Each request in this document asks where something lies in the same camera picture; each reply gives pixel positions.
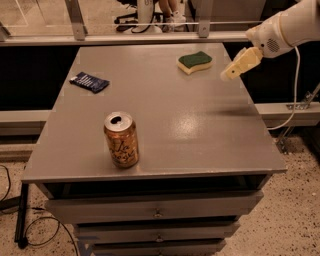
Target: table top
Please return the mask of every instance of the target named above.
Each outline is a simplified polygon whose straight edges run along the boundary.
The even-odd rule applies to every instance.
[[[177,60],[203,51],[210,69],[186,75]],[[230,58],[220,43],[82,47],[26,167],[23,182],[76,182],[286,170],[240,78],[220,72]],[[81,71],[110,81],[98,94],[69,83]],[[140,160],[111,161],[105,117],[129,113]]]

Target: blue packet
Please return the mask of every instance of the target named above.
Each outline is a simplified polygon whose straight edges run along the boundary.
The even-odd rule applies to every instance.
[[[72,77],[69,82],[75,84],[81,88],[92,91],[93,93],[98,93],[102,91],[109,85],[108,80],[103,80],[87,73],[80,72],[77,76]]]

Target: soda can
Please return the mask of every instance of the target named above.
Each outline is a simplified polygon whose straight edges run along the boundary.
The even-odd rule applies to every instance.
[[[119,168],[128,168],[139,160],[136,123],[126,112],[113,112],[104,121],[104,133],[112,162]]]

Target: drawer handle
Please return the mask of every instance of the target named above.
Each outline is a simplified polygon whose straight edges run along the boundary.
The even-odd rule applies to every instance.
[[[159,219],[161,218],[163,215],[162,213],[160,213],[159,209],[156,209],[156,213],[153,215],[154,218]]]
[[[163,240],[163,238],[161,237],[161,235],[159,234],[158,235],[158,237],[157,237],[157,239],[156,239],[156,242],[157,243],[162,243],[164,240]]]

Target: sponge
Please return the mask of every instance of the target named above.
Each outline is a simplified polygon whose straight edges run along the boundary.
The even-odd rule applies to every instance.
[[[212,58],[200,51],[180,57],[177,65],[186,74],[190,75],[193,72],[210,68],[212,66]]]

